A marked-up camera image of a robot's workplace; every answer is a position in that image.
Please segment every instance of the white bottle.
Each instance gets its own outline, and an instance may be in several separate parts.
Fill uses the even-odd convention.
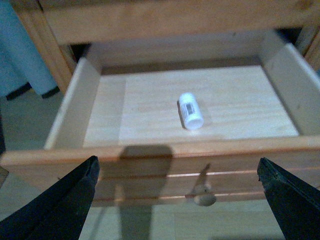
[[[196,97],[185,92],[179,97],[180,112],[183,124],[188,130],[201,128],[204,124],[204,118],[200,112]]]

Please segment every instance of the barcode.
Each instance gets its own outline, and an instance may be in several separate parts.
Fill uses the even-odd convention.
[[[186,110],[188,111],[188,115],[191,115],[195,112],[194,106],[192,106],[191,103],[187,103],[185,107],[186,107]]]

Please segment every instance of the wood grain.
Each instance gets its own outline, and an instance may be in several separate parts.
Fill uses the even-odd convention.
[[[177,100],[195,94],[204,117],[183,128]],[[103,76],[84,147],[297,136],[260,66]]]
[[[256,174],[261,157],[320,185],[319,143],[319,137],[275,138],[272,144],[267,139],[206,142],[193,154],[187,152],[191,143],[6,152],[0,164],[45,190],[88,156],[97,155],[101,170],[96,205],[185,202],[199,173],[210,164],[207,182],[218,200],[238,201],[264,197]]]
[[[320,79],[291,43],[274,41],[273,34],[262,44],[264,70],[299,132],[318,135]]]
[[[37,1],[28,0],[28,3],[20,3],[20,5],[15,6],[17,6],[16,13],[22,25],[51,72],[60,91],[65,94],[73,71],[69,68],[66,56],[60,50]]]
[[[76,148],[83,144],[100,71],[86,58],[80,59],[46,140],[45,149]]]
[[[318,25],[319,0],[42,0],[60,45]]]
[[[315,71],[320,69],[320,31],[316,34],[308,51],[306,52],[305,60]]]
[[[266,31],[210,33],[95,43],[104,67],[257,56]]]

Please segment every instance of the label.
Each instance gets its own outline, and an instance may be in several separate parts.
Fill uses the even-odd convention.
[[[184,118],[187,118],[191,114],[194,114],[195,113],[195,109],[194,109],[193,104],[191,102],[188,102],[188,103],[184,104],[182,106],[182,112],[183,112]]]

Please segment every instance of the drawer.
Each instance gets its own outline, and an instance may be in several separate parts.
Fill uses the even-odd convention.
[[[184,92],[202,111],[198,130],[183,127]],[[97,205],[183,202],[197,185],[218,201],[261,199],[262,157],[320,186],[319,109],[318,76],[274,31],[93,43],[45,150],[1,165],[44,190],[96,155]]]

